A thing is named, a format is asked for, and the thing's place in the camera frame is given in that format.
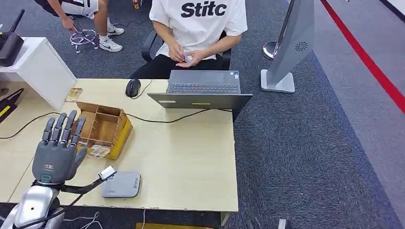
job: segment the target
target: white sneaker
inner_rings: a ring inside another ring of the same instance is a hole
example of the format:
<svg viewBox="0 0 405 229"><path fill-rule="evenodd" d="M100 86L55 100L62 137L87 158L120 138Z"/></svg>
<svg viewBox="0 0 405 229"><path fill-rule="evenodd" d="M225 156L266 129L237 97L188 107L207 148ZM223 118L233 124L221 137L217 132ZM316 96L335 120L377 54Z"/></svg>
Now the white sneaker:
<svg viewBox="0 0 405 229"><path fill-rule="evenodd" d="M119 52L122 50L122 46L113 42L112 39L101 39L100 38L100 48L110 51L110 52Z"/></svg>
<svg viewBox="0 0 405 229"><path fill-rule="evenodd" d="M114 36L114 35L121 35L124 33L123 28L117 28L110 22L110 18L107 19L107 32L108 36Z"/></svg>

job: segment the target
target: robot finger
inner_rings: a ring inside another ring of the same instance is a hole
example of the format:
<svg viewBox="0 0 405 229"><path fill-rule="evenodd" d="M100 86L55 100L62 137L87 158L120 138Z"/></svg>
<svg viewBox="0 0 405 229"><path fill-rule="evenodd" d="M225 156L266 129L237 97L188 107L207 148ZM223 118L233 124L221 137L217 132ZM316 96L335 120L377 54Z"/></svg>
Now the robot finger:
<svg viewBox="0 0 405 229"><path fill-rule="evenodd" d="M66 126L65 126L65 128L63 130L63 133L62 133L61 141L66 141L67 142L69 140L70 130L72 129L73 122L75 121L76 114L77 114L76 110L72 110L72 112L69 114L69 117L67 118L67 121L66 121Z"/></svg>
<svg viewBox="0 0 405 229"><path fill-rule="evenodd" d="M85 122L86 122L86 117L80 117L79 118L79 123L77 124L77 128L76 131L73 133L73 137L72 137L72 144L76 144L79 142L80 139L80 133L83 130L83 127L85 126Z"/></svg>
<svg viewBox="0 0 405 229"><path fill-rule="evenodd" d="M55 122L55 118L50 118L46 124L45 129L43 130L42 140L49 141L52 135L52 127Z"/></svg>
<svg viewBox="0 0 405 229"><path fill-rule="evenodd" d="M62 113L59 116L58 121L56 122L56 125L53 128L51 140L56 140L57 142L59 141L59 138L61 137L61 134L62 134L62 128L63 128L63 123L64 123L65 118L66 118L66 113Z"/></svg>

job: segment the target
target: white cable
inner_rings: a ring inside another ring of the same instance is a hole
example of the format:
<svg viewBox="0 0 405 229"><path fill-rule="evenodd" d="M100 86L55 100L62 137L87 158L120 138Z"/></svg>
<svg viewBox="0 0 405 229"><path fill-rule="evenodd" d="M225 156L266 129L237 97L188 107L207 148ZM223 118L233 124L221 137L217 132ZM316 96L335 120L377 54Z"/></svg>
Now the white cable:
<svg viewBox="0 0 405 229"><path fill-rule="evenodd" d="M99 221L96 220L96 218L100 215L100 212L96 212L94 214L94 217L77 217L74 219L64 219L64 221L68 221L68 222L73 222L76 221L78 219L92 219L91 222L85 224L84 226L82 226L80 229L88 229L90 227L90 225L92 225L93 223L97 223L101 229L103 229L103 226L101 225L101 223Z"/></svg>
<svg viewBox="0 0 405 229"><path fill-rule="evenodd" d="M145 212L146 212L146 209L143 209L143 223L142 223L141 229L143 229L143 227L145 226Z"/></svg>

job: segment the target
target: cable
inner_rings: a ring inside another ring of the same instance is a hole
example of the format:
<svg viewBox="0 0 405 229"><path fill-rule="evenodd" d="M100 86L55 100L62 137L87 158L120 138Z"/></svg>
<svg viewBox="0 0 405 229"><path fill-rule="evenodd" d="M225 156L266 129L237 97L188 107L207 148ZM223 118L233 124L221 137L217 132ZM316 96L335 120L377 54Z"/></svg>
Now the cable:
<svg viewBox="0 0 405 229"><path fill-rule="evenodd" d="M68 221L68 222L73 222L76 221L78 219L92 219L92 221L90 221L89 223L85 224L84 226L82 226L80 229L88 229L90 227L90 225L92 225L93 223L97 223L101 229L103 229L103 226L101 225L100 221L96 220L96 218L100 215L100 212L96 212L94 214L93 217L77 217L74 219L64 219L63 221Z"/></svg>
<svg viewBox="0 0 405 229"><path fill-rule="evenodd" d="M141 94L140 94L139 96L137 96L137 97L135 97L135 98L132 98L132 99L137 99L137 98L139 98L139 97L143 94L143 92L151 85L151 83L152 83L152 80L151 80L151 81L149 82L149 84L143 89L143 91L141 92ZM232 111L232 110L225 110L225 109L217 109L217 110L219 110L219 111L224 111L224 112L236 112L236 113L237 113L237 112L243 111L243 110L245 109L245 107L244 107L242 110L240 110L240 111ZM175 119L175 120L173 120L173 121L154 121L154 120L147 120L147 119L139 118L139 117L137 117L137 116L135 116L135 115L132 115L132 114L127 114L127 115L128 115L128 116L131 116L131 117L134 117L134 118L136 118L136 119L138 119L138 120L141 120L141 121L144 121L144 122L148 122L148 123L170 124L170 123L175 123L175 122L177 122L177 121L180 121L180 120L182 120L182 119L184 119L184 118L188 118L188 117L191 117L191 116L194 116L194 115L198 115L198 114L200 114L200 113L202 113L202 112L206 112L206 111L209 111L209 110L211 110L211 109L205 109L205 110L202 110L202 111L198 111L198 112L196 112L196 113L189 114L189 115L183 116L183 117L181 117L181 118ZM15 134L13 134L12 136L9 136L9 137L0 137L0 140L1 140L1 139L10 139L10 138L15 137L17 134L19 134L23 129L25 129L25 128L26 128L29 124L31 124L33 121L35 121L35 120L37 120L37 119L39 119L39 118L45 117L45 116L47 116L47 115L51 115L51 114L60 115L60 113L58 113L58 112L49 112L49 113L43 114L43 115L41 115L41 116L38 116L38 117L32 119L29 123L25 124L19 131L17 131L17 132L16 132Z"/></svg>
<svg viewBox="0 0 405 229"><path fill-rule="evenodd" d="M143 227L145 226L145 212L146 212L146 209L143 209L143 223L142 223L141 229L143 229Z"/></svg>
<svg viewBox="0 0 405 229"><path fill-rule="evenodd" d="M152 84L152 81L153 81L153 79L150 80L149 84L146 85L146 87L142 90L140 95L138 95L137 97L131 97L131 99L138 99L143 94L143 92Z"/></svg>
<svg viewBox="0 0 405 229"><path fill-rule="evenodd" d="M129 26L129 24L131 24L131 23L134 23L134 24L137 24L137 25L142 25L145 21L146 21L146 18L144 18L144 19L141 20L140 22L137 22L137 21L130 21L130 22L128 22L127 25L124 25L124 24L121 24L121 23L114 23L113 25L120 25L120 26L123 26L123 27L127 28L127 27Z"/></svg>
<svg viewBox="0 0 405 229"><path fill-rule="evenodd" d="M205 109L205 110L202 110L202 111L193 113L193 114L189 114L189 115L183 116L183 117L178 118L178 119L173 120L173 121L152 121L152 120L146 120L146 119L143 119L143 118L136 117L135 115L132 115L132 114L127 114L127 115L128 115L128 116L131 116L131 117L134 117L134 118L136 118L136 119L139 119L139 120L141 120L141 121L148 122L148 123L165 123L165 124L168 124L168 123L175 123L175 122L180 121L180 120L182 120L182 119L184 119L184 118L187 118L187 117L190 117L190 116L193 116L193 115L197 115L197 114L199 114L199 113L206 112L206 111L209 111L209 110L210 110L210 109Z"/></svg>
<svg viewBox="0 0 405 229"><path fill-rule="evenodd" d="M83 197L83 195L84 195L84 194L80 194L78 198L76 198L72 203L70 203L67 207L63 208L63 210L62 210L62 211L59 211L58 213L55 213L55 214L53 214L53 215L51 215L51 216L48 216L48 217L45 217L45 218L41 218L41 219L39 219L39 220L37 220L37 221L34 221L34 222L32 222L32 223L29 223L29 224L25 224L25 225L22 226L22 227L14 228L14 229L24 229L24 228L30 227L30 226L32 226L32 225L35 225L35 224L38 224L38 223L42 223L42 222L44 222L44 221L46 221L46 220L50 220L50 219L52 219L52 218L55 218L55 217L59 216L60 214L66 212L66 210L67 210L68 208L70 208L71 206L73 206L73 204L75 204L76 202L78 202L78 201L80 200L80 198Z"/></svg>
<svg viewBox="0 0 405 229"><path fill-rule="evenodd" d="M19 131L17 131L14 135L12 135L12 136L10 136L10 137L0 137L0 139L10 139L10 138L13 138L13 137L15 137L17 134L19 134L24 128L26 128L29 124L31 124L33 121L35 121L35 120L37 120L37 119L39 119L39 118L45 117L45 116L47 116L47 115L50 115L50 114L57 114L57 115L60 115L60 113L58 113L58 112L49 112L49 113L47 113L47 114L38 116L38 117L36 117L35 119L32 119L29 123L25 124L25 125L24 125Z"/></svg>

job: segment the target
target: monitor stand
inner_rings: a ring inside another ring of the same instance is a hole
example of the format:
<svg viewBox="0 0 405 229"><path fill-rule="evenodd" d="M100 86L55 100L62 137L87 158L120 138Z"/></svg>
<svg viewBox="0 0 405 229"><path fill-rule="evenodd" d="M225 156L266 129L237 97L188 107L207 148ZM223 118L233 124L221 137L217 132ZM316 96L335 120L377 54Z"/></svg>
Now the monitor stand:
<svg viewBox="0 0 405 229"><path fill-rule="evenodd" d="M260 84L261 88L263 91L269 91L269 92L284 92L284 93L294 93L295 92L295 86L294 86L294 78L292 73L288 73L284 78L279 81L278 83L271 83L267 81L267 78L269 77L271 81L271 73L268 71L268 69L262 69L260 72Z"/></svg>

